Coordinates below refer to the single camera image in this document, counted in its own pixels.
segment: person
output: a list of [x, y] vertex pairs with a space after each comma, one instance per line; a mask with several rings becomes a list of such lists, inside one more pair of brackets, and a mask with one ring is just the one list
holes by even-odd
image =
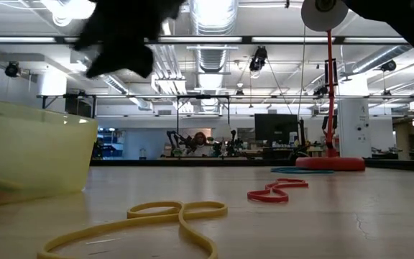
[[198, 132], [193, 138], [193, 150], [186, 150], [185, 156], [190, 157], [209, 157], [211, 156], [211, 146], [207, 145], [207, 137], [202, 132]]

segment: red rubber band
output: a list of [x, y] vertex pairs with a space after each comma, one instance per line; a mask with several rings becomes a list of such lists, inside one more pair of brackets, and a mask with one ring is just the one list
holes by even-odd
[[[307, 188], [309, 184], [304, 180], [279, 178], [274, 183], [269, 183], [264, 186], [264, 190], [249, 191], [247, 198], [254, 201], [263, 202], [288, 202], [288, 194], [284, 192], [283, 188]], [[271, 191], [278, 196], [266, 196], [271, 194]]]

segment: ceiling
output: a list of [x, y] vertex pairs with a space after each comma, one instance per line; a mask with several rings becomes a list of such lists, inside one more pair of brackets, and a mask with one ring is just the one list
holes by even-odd
[[[282, 7], [284, 1], [240, 0], [238, 16], [235, 25], [235, 35], [263, 35], [263, 36], [325, 36], [324, 33], [307, 29], [305, 32], [300, 18], [301, 1], [291, 1], [289, 9]], [[43, 8], [40, 1], [7, 0], [0, 1], [0, 36], [2, 35], [77, 35], [82, 21], [73, 20], [67, 27], [58, 27], [52, 22], [52, 13]], [[190, 15], [182, 9], [180, 17], [176, 21], [170, 21], [170, 30], [173, 35], [191, 35]], [[365, 20], [353, 12], [349, 12], [341, 25], [334, 29], [335, 36], [372, 36], [372, 37], [397, 37], [397, 33], [382, 22]], [[192, 50], [187, 50], [189, 45], [175, 45], [177, 60], [180, 69], [186, 78], [188, 91], [194, 90], [197, 84], [195, 71], [195, 57]], [[343, 64], [355, 63], [376, 50], [380, 45], [336, 45], [333, 47], [333, 56], [339, 62], [339, 68]], [[236, 50], [231, 50], [228, 57], [228, 66], [224, 76], [221, 93], [234, 94], [237, 84], [243, 83], [244, 94], [268, 95], [299, 94], [302, 86], [310, 91], [311, 81], [323, 74], [324, 60], [327, 59], [327, 49], [323, 45], [267, 45], [269, 63], [262, 69], [260, 77], [251, 79], [249, 76], [248, 62], [256, 50], [256, 45], [238, 45]], [[83, 57], [82, 53], [74, 53], [65, 45], [0, 45], [0, 53], [39, 53], [54, 60], [73, 75], [69, 78], [68, 87], [83, 88], [89, 93], [109, 94], [109, 87], [103, 81], [92, 81], [82, 77], [76, 60]], [[395, 58], [397, 70], [414, 64], [414, 50]], [[370, 93], [380, 93], [383, 88], [414, 81], [414, 66], [400, 71], [400, 73], [386, 72], [386, 80], [382, 80], [380, 71], [369, 71], [368, 88]], [[125, 82], [135, 94], [154, 94], [150, 86], [150, 78], [141, 78], [131, 71], [118, 71], [116, 76]], [[395, 94], [413, 94], [414, 86], [404, 88]], [[380, 103], [382, 100], [370, 100]], [[125, 104], [128, 100], [106, 100], [104, 104]]]

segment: table surface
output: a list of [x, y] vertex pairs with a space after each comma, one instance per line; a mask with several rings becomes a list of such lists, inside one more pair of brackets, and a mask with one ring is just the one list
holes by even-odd
[[[247, 200], [276, 178], [302, 178], [287, 204]], [[270, 168], [92, 168], [83, 193], [0, 206], [0, 259], [35, 258], [49, 239], [125, 218], [149, 201], [221, 201], [229, 215], [189, 221], [220, 258], [414, 258], [414, 172], [289, 176]], [[77, 258], [206, 258], [178, 225], [104, 233], [57, 250]]]

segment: red base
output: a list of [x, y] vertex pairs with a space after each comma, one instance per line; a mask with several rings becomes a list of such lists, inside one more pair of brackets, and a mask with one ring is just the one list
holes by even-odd
[[295, 166], [308, 170], [365, 171], [362, 158], [298, 158]]

